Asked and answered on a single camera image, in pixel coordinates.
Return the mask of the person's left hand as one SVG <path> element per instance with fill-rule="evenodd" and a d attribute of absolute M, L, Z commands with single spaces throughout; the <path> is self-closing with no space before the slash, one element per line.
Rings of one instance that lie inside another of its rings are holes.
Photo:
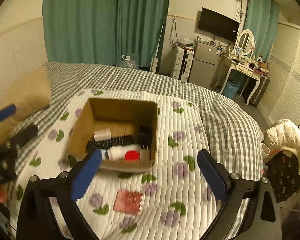
<path fill-rule="evenodd" d="M 4 204 L 7 202 L 8 192 L 7 192 L 8 184 L 0 185 L 0 203 Z"/>

